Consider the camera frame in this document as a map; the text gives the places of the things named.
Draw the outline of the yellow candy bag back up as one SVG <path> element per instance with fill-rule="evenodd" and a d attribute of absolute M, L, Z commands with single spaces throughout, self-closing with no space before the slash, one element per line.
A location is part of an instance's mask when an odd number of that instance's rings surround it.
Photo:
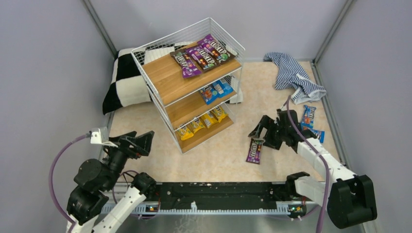
<path fill-rule="evenodd" d="M 180 138 L 181 141 L 185 141 L 189 138 L 192 138 L 194 136 L 193 131 L 190 129 L 188 125 L 185 125 L 181 128 L 179 128 L 177 131 L 177 134 Z"/>

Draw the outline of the yellow candy bag up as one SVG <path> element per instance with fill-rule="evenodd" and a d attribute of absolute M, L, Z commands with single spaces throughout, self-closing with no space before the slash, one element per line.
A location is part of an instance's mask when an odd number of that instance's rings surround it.
<path fill-rule="evenodd" d="M 193 131 L 190 129 L 188 125 L 185 125 L 181 128 L 179 128 L 177 131 L 177 134 L 180 138 L 181 141 L 185 141 L 189 138 L 192 138 L 194 136 Z"/>
<path fill-rule="evenodd" d="M 194 134 L 196 134 L 201 129 L 205 128 L 203 122 L 199 118 L 196 118 L 195 120 L 190 122 L 188 125 Z"/>

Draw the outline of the yellow candy bag front up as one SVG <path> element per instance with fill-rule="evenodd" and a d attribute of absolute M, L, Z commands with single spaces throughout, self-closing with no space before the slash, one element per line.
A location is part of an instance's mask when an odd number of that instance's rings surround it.
<path fill-rule="evenodd" d="M 195 120 L 190 122 L 188 125 L 194 134 L 196 134 L 201 129 L 205 128 L 203 122 L 199 118 L 196 118 Z"/>

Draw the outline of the blue candy bag floor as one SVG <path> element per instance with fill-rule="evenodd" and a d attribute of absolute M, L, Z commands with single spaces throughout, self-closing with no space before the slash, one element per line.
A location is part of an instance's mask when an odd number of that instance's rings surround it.
<path fill-rule="evenodd" d="M 199 90 L 204 102 L 206 103 L 206 105 L 211 104 L 212 102 L 214 102 L 218 97 L 219 94 L 216 91 L 216 89 L 213 87 L 213 85 L 208 85 L 202 89 Z"/>

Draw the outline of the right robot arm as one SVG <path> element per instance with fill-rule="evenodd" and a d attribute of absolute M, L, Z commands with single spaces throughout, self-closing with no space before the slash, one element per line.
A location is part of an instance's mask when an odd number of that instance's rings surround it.
<path fill-rule="evenodd" d="M 345 229 L 377 218 L 373 181 L 339 162 L 313 131 L 302 128 L 296 111 L 279 109 L 276 119 L 263 115 L 248 136 L 259 147 L 279 150 L 286 144 L 322 175 L 324 183 L 304 172 L 295 173 L 289 176 L 286 185 L 293 194 L 309 198 L 321 206 L 323 214 L 327 214 L 337 228 Z"/>

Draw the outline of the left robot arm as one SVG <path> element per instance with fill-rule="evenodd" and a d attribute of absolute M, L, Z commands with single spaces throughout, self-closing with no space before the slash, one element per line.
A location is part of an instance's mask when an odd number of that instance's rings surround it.
<path fill-rule="evenodd" d="M 109 137 L 106 128 L 94 128 L 86 134 L 91 144 L 106 149 L 105 159 L 88 159 L 83 162 L 74 181 L 67 213 L 73 223 L 69 233 L 115 233 L 132 211 L 147 198 L 155 194 L 156 181 L 145 172 L 134 176 L 123 198 L 100 222 L 96 223 L 109 197 L 105 191 L 112 190 L 121 176 L 128 159 L 148 156 L 155 133 L 149 131 L 138 135 L 136 131 Z"/>

